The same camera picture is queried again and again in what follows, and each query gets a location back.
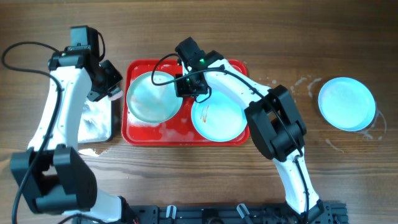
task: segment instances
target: robotic arm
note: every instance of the robotic arm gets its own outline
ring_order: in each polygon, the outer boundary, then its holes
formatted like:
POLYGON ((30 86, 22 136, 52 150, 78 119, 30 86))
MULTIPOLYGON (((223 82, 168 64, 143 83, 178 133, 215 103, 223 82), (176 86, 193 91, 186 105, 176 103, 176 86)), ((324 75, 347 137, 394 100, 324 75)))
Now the robotic arm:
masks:
MULTIPOLYGON (((95 29, 72 27, 71 40, 71 46, 54 53, 49 60, 51 74, 63 88, 61 109, 52 138, 40 155, 23 195, 34 213, 84 214, 106 223, 136 223, 137 215, 124 198, 97 189, 94 174, 77 153, 78 127, 85 98, 98 101, 107 95, 118 94, 117 84, 122 76, 109 61, 100 63, 95 29), (43 174, 50 166, 54 166, 56 175, 43 174)), ((192 38, 181 42, 175 51, 183 67, 182 76, 197 72, 175 82, 177 96, 196 99, 201 94, 210 95, 211 88, 216 88, 237 102, 245 111, 254 144, 263 156, 274 161, 279 171, 287 204, 298 216, 307 214, 308 222, 319 217, 323 205, 311 185, 303 157, 306 127, 286 88, 271 89, 250 80, 219 53, 205 54, 192 38), (260 94, 255 94, 248 85, 260 94), (283 124, 270 121, 268 114, 273 109, 270 105, 279 111, 283 124), (295 147, 291 138, 299 147, 295 147)), ((28 151, 12 155, 11 172, 19 185, 43 142, 55 106, 55 91, 56 86, 51 81, 42 120, 28 151)))

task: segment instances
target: red tray rim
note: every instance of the red tray rim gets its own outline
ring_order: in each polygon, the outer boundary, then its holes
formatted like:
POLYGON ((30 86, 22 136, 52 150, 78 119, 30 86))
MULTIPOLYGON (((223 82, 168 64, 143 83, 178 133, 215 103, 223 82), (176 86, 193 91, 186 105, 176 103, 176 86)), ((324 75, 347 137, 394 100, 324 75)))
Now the red tray rim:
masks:
MULTIPOLYGON (((122 116, 122 126, 121 126, 121 133, 122 133, 122 137, 123 139, 133 145, 133 146, 163 146, 163 147, 175 147, 175 146, 191 146, 191 147, 195 147, 195 146, 238 146, 240 144, 245 143, 250 136, 250 130, 249 130, 249 126, 246 126, 244 129, 244 135, 243 138, 240 141, 237 142, 168 142, 168 143, 157 143, 157 142, 139 142, 139 141, 133 141, 132 139, 128 138, 127 136, 127 103, 126 103, 126 97, 127 97, 127 91, 128 88, 130 87, 130 83, 131 83, 131 72, 133 71, 133 69, 138 66, 138 65, 155 65, 157 62, 159 61, 159 59, 138 59, 133 61, 129 67, 127 68, 127 74, 126 74, 126 86, 124 89, 124 96, 123 96, 123 116, 122 116)), ((235 65, 237 67, 239 67, 242 70, 242 74, 243 75, 248 75, 248 69, 246 68, 246 66, 240 62, 239 60, 235 60, 235 59, 229 59, 228 62, 231 65, 235 65)), ((172 60, 172 59, 167 59, 164 60, 160 65, 162 64, 169 64, 169 65, 176 65, 177 61, 176 60, 172 60)))

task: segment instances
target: brown tabletop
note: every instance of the brown tabletop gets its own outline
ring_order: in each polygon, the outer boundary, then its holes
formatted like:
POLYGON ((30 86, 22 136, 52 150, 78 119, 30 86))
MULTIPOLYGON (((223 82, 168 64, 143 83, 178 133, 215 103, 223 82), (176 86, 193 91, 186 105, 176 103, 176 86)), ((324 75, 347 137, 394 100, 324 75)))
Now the brown tabletop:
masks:
MULTIPOLYGON (((398 223, 396 1, 6 2, 0 4, 1 51, 25 40, 63 49, 70 26, 89 25, 103 34, 105 58, 125 77, 132 61, 160 58, 192 36, 207 52, 245 63, 255 81, 294 87, 308 129, 307 167, 321 199, 347 203, 351 223, 398 223), (334 77, 355 78, 372 92, 380 113, 367 134, 340 131, 320 115, 319 89, 334 77)), ((50 56, 42 47, 23 46, 7 61, 47 70, 50 56)), ((26 150, 48 88, 48 78, 0 67, 0 223, 11 222, 17 191, 10 156, 26 150)), ((110 142, 79 147, 106 152, 82 158, 101 189, 131 205, 285 200, 275 165, 250 139, 235 147, 134 147, 118 131, 110 142)), ((23 199, 18 215, 20 223, 61 219, 33 215, 23 199)))

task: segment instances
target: table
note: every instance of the table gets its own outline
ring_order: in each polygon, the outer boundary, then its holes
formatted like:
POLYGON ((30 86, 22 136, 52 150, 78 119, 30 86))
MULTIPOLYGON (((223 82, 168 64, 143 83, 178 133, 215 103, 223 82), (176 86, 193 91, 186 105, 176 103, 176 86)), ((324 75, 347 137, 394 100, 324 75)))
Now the table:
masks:
MULTIPOLYGON (((161 58, 192 36, 207 52, 245 63, 255 81, 292 88, 308 129, 308 171, 323 200, 347 203, 351 223, 398 223, 397 9, 395 1, 5 0, 0 49, 24 40, 63 49, 70 26, 89 25, 104 36, 105 58, 126 76, 132 61, 161 58), (317 94, 334 77, 355 78, 373 93, 381 113, 372 130, 347 133, 322 118, 317 94)), ((7 61, 47 70, 50 56, 24 46, 7 61)), ((34 135, 48 87, 45 77, 0 67, 0 223, 10 223, 17 191, 10 156, 34 135)), ((118 132, 80 148, 101 154, 82 156, 99 187, 131 205, 284 202, 274 164, 250 139, 236 147, 134 147, 118 132)), ((61 219, 33 215, 24 200, 18 217, 61 219)))

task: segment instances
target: white plate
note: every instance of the white plate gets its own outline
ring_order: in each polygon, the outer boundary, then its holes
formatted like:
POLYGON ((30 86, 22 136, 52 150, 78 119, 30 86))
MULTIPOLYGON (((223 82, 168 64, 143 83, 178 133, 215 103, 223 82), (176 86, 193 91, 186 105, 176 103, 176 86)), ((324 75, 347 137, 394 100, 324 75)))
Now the white plate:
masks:
POLYGON ((352 78, 334 78, 324 84, 318 97, 323 117, 344 131, 366 128, 376 113, 372 93, 352 78))
MULTIPOLYGON (((197 101, 206 97, 200 95, 197 101)), ((191 116, 199 134, 215 142, 230 141, 238 137, 248 123, 242 108, 218 90, 213 90, 210 99, 205 102, 194 102, 191 116)))
MULTIPOLYGON (((175 94, 174 83, 155 86, 150 80, 152 72, 138 76, 127 91, 126 103, 129 111, 139 120, 147 123, 161 123, 172 118, 182 105, 182 98, 175 94)), ((165 72, 156 71, 155 83, 173 80, 165 72)))

